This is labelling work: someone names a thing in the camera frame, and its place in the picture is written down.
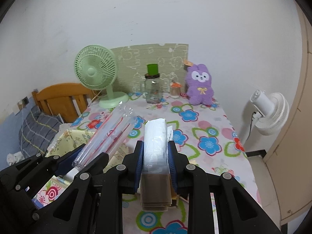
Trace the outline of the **glass jar with black lid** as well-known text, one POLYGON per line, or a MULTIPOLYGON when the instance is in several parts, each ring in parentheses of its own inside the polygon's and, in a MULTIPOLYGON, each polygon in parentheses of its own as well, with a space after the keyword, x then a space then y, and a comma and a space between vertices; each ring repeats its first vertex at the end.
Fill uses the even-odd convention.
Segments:
POLYGON ((147 103, 159 104, 162 98, 162 91, 160 86, 160 74, 144 75, 142 93, 145 95, 147 103))

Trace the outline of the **green plastic cup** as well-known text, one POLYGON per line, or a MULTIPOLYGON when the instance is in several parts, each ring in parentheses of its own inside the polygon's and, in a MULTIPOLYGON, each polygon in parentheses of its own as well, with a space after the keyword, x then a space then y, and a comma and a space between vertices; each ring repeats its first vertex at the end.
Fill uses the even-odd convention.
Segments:
POLYGON ((148 64, 146 66, 147 66, 148 75, 154 76, 154 75, 159 74, 158 64, 157 63, 148 64))

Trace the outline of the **green cartoon cardboard panel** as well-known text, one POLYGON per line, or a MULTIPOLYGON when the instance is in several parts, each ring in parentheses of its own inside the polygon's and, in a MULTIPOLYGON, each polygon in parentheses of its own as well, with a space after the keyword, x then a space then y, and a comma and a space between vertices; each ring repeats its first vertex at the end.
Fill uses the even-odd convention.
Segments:
POLYGON ((185 85, 186 69, 183 62, 188 59, 188 49, 188 44, 180 43, 113 48, 112 52, 118 64, 118 75, 113 83, 113 90, 126 93, 140 92, 149 64, 158 65, 160 86, 163 92, 170 91, 172 81, 185 85))

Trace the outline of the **clear straw bundle pack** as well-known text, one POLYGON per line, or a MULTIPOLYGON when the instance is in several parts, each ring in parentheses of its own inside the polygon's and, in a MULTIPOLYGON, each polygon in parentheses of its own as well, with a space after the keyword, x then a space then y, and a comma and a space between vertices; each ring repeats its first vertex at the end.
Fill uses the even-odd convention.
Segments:
POLYGON ((137 115, 133 108, 120 103, 79 152, 73 167, 81 171, 101 153, 107 154, 111 160, 136 123, 137 115))

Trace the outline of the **wall power socket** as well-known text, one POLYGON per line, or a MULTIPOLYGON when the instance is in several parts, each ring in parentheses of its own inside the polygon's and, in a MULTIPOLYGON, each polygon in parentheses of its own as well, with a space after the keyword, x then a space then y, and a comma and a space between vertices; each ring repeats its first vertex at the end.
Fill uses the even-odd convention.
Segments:
POLYGON ((24 98, 22 99, 22 103, 23 103, 23 105, 26 106, 26 105, 29 103, 28 97, 24 97, 24 98))

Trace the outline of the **green desk fan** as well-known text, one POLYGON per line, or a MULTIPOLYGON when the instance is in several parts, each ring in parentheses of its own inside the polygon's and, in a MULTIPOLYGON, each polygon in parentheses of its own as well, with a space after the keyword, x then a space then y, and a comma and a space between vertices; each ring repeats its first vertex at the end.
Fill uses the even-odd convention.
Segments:
POLYGON ((105 109, 115 108, 129 100, 128 94, 113 90, 118 74, 115 55, 110 49, 100 45, 89 45, 81 49, 74 60, 76 77, 86 88, 102 92, 99 106, 105 109))

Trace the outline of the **floral tablecloth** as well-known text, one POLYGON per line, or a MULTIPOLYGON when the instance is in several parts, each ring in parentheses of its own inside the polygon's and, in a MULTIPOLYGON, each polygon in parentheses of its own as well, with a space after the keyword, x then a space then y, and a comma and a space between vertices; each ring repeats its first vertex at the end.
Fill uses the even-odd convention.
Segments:
MULTIPOLYGON (((211 106, 192 106, 186 94, 171 98, 163 94, 161 103, 148 104, 140 93, 129 93, 130 106, 138 115, 137 124, 126 137, 124 144, 132 152, 137 140, 144 138, 145 123, 165 118, 173 128, 177 150, 187 155, 191 164, 207 173, 220 175, 229 172, 261 205, 261 198, 251 165, 232 124, 219 103, 211 106)), ((70 130, 96 132, 113 109, 91 104, 70 126, 70 130)), ((33 198, 38 208, 58 199, 69 182, 53 177, 33 198)), ((177 205, 166 212, 142 210, 140 196, 123 195, 124 233, 187 233, 188 201, 179 198, 177 205)))

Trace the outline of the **toothpick holder orange lid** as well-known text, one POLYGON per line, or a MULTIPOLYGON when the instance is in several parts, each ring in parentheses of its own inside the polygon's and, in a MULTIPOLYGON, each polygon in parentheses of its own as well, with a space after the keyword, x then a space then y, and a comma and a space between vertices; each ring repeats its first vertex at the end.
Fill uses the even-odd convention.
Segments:
POLYGON ((170 83, 170 96, 171 98, 179 98, 181 94, 182 85, 178 82, 172 81, 170 83))

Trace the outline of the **crumpled white cloth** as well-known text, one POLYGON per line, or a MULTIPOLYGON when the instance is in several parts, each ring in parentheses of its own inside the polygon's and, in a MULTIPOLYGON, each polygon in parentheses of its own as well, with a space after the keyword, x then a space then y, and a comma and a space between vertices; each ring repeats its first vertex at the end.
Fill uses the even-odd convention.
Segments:
POLYGON ((6 161, 7 161, 9 166, 11 166, 11 165, 13 165, 15 163, 18 163, 20 161, 23 161, 24 159, 25 158, 24 158, 24 156, 23 156, 21 151, 16 152, 14 154, 9 153, 7 155, 7 157, 6 157, 6 161))

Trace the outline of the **yellow cartoon fabric storage box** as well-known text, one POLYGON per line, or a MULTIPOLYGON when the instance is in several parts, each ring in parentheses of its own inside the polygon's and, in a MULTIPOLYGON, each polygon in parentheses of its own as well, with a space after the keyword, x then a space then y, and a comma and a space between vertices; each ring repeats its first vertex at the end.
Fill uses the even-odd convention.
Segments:
MULTIPOLYGON (((62 157, 66 153, 73 151, 81 144, 87 144, 94 135, 94 133, 68 129, 64 131, 62 135, 58 137, 58 139, 48 147, 48 151, 45 156, 49 157, 53 155, 58 155, 59 157, 62 157)), ((104 171, 108 171, 110 168, 121 164, 125 155, 129 153, 129 148, 124 143, 122 143, 113 158, 109 160, 108 165, 104 168, 104 171)), ((79 170, 73 167, 73 169, 69 171, 66 175, 56 175, 56 172, 54 175, 65 176, 66 178, 68 178, 68 174, 71 174, 70 180, 72 181, 74 179, 74 176, 79 172, 79 170)))

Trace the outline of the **purple plush bunny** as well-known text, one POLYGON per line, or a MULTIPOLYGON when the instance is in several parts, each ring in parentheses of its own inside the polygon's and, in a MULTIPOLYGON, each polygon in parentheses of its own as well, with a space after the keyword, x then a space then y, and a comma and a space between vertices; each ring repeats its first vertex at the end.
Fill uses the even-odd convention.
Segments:
POLYGON ((213 104, 214 91, 212 89, 212 76, 204 64, 193 64, 187 69, 185 77, 187 96, 191 105, 213 104))

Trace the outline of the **grey plaid pillow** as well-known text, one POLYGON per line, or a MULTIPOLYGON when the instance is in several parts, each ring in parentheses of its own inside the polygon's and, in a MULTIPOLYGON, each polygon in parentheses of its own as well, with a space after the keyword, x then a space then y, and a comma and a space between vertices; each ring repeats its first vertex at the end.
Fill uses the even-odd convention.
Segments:
POLYGON ((19 131, 19 148, 24 158, 45 155, 61 124, 57 116, 43 113, 36 105, 32 107, 19 131))

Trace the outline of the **white floor fan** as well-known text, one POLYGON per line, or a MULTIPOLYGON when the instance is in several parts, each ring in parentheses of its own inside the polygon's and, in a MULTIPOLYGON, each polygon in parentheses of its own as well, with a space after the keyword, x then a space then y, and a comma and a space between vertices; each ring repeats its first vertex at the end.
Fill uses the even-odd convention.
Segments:
POLYGON ((249 134, 255 127, 263 136, 270 136, 280 131, 289 117, 289 103, 280 92, 273 92, 266 95, 265 92, 257 89, 250 97, 250 103, 256 109, 253 112, 249 134))

